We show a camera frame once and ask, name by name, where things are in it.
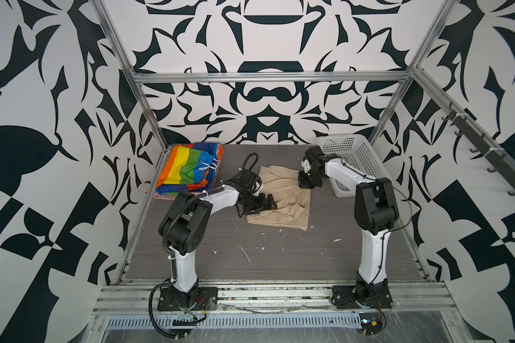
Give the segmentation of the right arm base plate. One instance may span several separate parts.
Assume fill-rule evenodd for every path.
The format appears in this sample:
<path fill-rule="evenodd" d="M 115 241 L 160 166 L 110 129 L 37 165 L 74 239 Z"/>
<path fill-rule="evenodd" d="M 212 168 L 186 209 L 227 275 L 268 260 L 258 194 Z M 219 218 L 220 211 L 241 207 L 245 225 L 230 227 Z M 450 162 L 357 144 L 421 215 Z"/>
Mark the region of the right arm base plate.
<path fill-rule="evenodd" d="M 393 298 L 384 284 L 333 286 L 330 302 L 339 310 L 391 309 Z"/>

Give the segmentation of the pink shorts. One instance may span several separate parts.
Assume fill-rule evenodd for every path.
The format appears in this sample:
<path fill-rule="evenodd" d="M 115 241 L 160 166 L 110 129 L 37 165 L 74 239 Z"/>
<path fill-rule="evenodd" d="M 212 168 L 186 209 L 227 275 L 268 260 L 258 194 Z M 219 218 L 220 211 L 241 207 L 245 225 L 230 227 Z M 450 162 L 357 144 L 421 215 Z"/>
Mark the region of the pink shorts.
<path fill-rule="evenodd" d="M 157 192 L 154 192 L 153 198 L 155 200 L 174 201 L 179 194 L 179 192 L 167 192 L 165 194 L 158 194 Z"/>

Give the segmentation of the rainbow coloured shorts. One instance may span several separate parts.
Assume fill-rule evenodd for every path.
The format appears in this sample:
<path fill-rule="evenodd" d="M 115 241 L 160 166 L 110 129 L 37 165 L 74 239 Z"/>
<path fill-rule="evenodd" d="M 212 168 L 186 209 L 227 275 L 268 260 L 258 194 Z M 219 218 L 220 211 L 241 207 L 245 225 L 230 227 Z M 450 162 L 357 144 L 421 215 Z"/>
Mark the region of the rainbow coloured shorts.
<path fill-rule="evenodd" d="M 158 197 L 181 192 L 210 191 L 223 157 L 219 143 L 178 144 L 173 147 L 155 185 Z"/>

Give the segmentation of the beige shorts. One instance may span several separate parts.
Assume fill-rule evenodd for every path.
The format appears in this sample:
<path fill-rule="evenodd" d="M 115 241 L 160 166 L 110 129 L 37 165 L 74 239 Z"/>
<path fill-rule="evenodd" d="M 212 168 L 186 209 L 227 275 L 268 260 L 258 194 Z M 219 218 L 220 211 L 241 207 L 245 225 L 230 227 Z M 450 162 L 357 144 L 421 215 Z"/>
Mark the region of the beige shorts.
<path fill-rule="evenodd" d="M 248 224 L 285 227 L 306 231 L 310 217 L 311 191 L 298 185 L 298 171 L 272 165 L 260 167 L 263 182 L 260 193 L 273 195 L 276 210 L 247 216 Z"/>

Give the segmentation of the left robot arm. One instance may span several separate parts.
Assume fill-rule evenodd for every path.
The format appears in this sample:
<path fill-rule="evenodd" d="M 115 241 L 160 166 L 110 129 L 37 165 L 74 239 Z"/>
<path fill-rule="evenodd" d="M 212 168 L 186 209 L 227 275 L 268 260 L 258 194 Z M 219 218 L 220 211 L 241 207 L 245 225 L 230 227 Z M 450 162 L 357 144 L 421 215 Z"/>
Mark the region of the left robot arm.
<path fill-rule="evenodd" d="M 195 251 L 213 214 L 229 207 L 234 207 L 239 217 L 277 210 L 273 195 L 262 193 L 262 188 L 256 173 L 242 169 L 218 188 L 177 195 L 158 229 L 171 262 L 170 280 L 176 292 L 187 295 L 198 288 Z"/>

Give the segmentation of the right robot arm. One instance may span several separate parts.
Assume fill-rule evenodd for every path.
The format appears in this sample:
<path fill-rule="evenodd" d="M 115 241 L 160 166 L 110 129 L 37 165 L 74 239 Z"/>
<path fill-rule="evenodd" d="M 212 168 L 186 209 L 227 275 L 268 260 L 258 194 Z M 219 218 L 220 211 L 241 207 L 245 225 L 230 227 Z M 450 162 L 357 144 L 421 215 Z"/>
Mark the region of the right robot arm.
<path fill-rule="evenodd" d="M 356 289 L 364 297 L 383 292 L 388 284 L 387 247 L 399 219 L 394 187 L 388 178 L 376 178 L 350 166 L 338 154 L 325 154 L 320 147 L 306 150 L 298 185 L 302 189 L 321 187 L 323 180 L 340 182 L 355 196 L 353 214 L 362 234 L 362 256 Z"/>

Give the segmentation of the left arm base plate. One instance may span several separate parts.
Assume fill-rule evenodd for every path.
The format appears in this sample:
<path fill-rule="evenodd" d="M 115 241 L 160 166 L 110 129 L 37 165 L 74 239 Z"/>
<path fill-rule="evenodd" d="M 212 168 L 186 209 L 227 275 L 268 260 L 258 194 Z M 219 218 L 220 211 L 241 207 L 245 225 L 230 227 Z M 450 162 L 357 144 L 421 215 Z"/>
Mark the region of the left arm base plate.
<path fill-rule="evenodd" d="M 157 310 L 173 312 L 188 308 L 190 310 L 208 310 L 216 306 L 218 299 L 217 287 L 197 287 L 188 292 L 181 292 L 173 286 L 160 290 Z"/>

